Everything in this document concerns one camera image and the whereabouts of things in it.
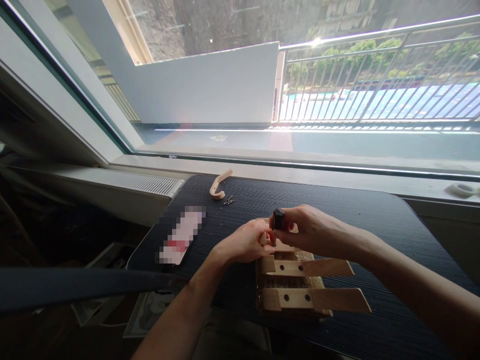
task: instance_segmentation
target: forearm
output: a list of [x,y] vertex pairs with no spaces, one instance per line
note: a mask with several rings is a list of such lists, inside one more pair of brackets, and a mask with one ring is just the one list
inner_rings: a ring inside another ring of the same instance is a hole
[[378,238],[359,261],[450,347],[457,356],[478,351],[480,298],[418,264]]
[[227,259],[214,248],[155,323],[132,359],[191,359],[227,267]]

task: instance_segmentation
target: metal railing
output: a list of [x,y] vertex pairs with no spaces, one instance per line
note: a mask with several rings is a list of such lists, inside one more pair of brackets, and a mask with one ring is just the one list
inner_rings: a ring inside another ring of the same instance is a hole
[[[478,23],[480,14],[281,47],[276,121],[478,120]],[[461,35],[425,42],[452,28]]]

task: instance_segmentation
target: table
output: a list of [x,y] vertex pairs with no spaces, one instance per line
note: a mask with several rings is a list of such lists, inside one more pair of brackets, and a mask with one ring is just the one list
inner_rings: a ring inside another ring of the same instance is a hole
[[[219,190],[224,205],[209,194],[215,177],[191,177],[173,199],[172,206],[205,206],[206,219],[173,273],[190,278],[222,239],[240,225],[268,217],[278,207],[309,204],[346,223],[366,229],[418,263],[479,295],[478,287],[433,237],[412,209],[397,196],[377,191],[302,185],[229,177]],[[128,269],[159,271],[155,252],[158,236],[150,231],[130,258]],[[303,340],[360,359],[451,359],[440,340],[410,309],[390,293],[369,271],[351,263],[355,276],[325,277],[327,288],[360,288],[372,314],[334,312],[323,323],[260,317],[255,303],[255,266],[232,265],[223,278],[212,307],[254,323],[283,330]],[[170,289],[178,293],[180,288]],[[455,314],[438,316],[451,318]]]

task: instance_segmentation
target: glass pane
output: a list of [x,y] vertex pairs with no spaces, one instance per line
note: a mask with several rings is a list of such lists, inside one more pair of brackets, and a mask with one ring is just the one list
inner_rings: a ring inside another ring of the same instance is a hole
[[140,136],[135,152],[480,172],[475,1],[44,3]]

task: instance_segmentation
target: cable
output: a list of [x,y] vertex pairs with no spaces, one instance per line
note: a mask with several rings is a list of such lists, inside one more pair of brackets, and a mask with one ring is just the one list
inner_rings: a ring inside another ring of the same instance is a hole
[[8,242],[6,242],[5,244],[10,248],[10,250],[11,250],[15,255],[17,255],[20,259],[22,259],[24,262],[26,262],[29,267],[31,267],[31,268],[33,267],[32,263],[31,263],[30,261],[28,261],[28,259],[26,259],[25,257],[23,257],[22,254],[20,254],[17,250],[15,250],[12,245],[10,245]]
[[98,326],[103,326],[103,327],[106,327],[106,328],[115,328],[115,327],[119,327],[119,326],[125,326],[125,325],[128,325],[128,322],[122,322],[121,324],[98,324]]

